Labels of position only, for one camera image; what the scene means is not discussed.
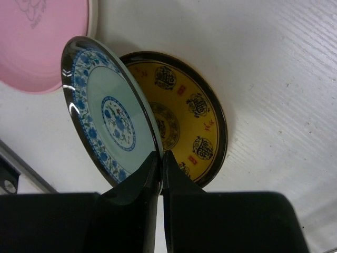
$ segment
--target yellow plate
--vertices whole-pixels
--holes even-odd
[[[157,121],[164,150],[200,187],[218,173],[227,127],[215,94],[191,67],[171,56],[136,52],[121,57],[142,88]]]

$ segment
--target white table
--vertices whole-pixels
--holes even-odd
[[[118,55],[160,51],[194,66],[218,95],[230,137],[205,189],[283,193],[311,251],[323,252],[337,246],[336,29],[334,0],[101,0],[97,37]],[[0,138],[60,192],[110,188],[62,90],[28,95],[0,84]],[[165,252],[159,204],[156,252]]]

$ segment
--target circular center pattern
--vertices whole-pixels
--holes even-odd
[[[114,142],[125,151],[132,151],[136,145],[136,134],[131,119],[124,107],[111,96],[102,101],[104,124]]]
[[[167,107],[159,103],[150,103],[159,128],[164,151],[172,149],[178,142],[180,129],[178,120]]]

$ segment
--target red chinese character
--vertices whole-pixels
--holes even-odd
[[[146,71],[142,71],[141,77],[145,77],[145,76],[147,76],[147,72]]]
[[[211,131],[211,130],[210,130],[210,127],[211,127],[211,126],[210,126],[210,125],[206,125],[205,123],[204,123],[204,125],[205,125],[205,131],[209,131],[209,132],[210,132],[210,131]]]
[[[190,155],[189,156],[189,160],[194,164],[196,165],[198,162]]]
[[[186,90],[186,87],[183,85],[180,85],[179,90],[177,91],[177,94],[181,96]]]

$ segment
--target blue floral pattern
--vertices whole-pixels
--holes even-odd
[[[114,142],[125,151],[132,151],[136,144],[136,134],[130,116],[119,101],[106,96],[102,101],[104,124]]]
[[[87,48],[79,51],[74,59],[72,66],[74,105],[78,110],[78,117],[80,119],[82,129],[96,157],[99,159],[104,169],[111,175],[111,177],[115,181],[122,182],[130,175],[130,173],[123,169],[116,161],[116,159],[114,159],[114,157],[107,151],[100,135],[96,131],[96,127],[93,123],[90,111],[88,109],[89,107],[86,93],[87,81],[91,71],[98,66],[108,67],[109,69],[115,71],[121,78],[125,79],[124,76],[121,74],[119,68],[102,52],[93,48]],[[118,125],[119,127],[123,128],[124,124],[121,124],[120,121],[122,121],[122,119],[119,119]]]

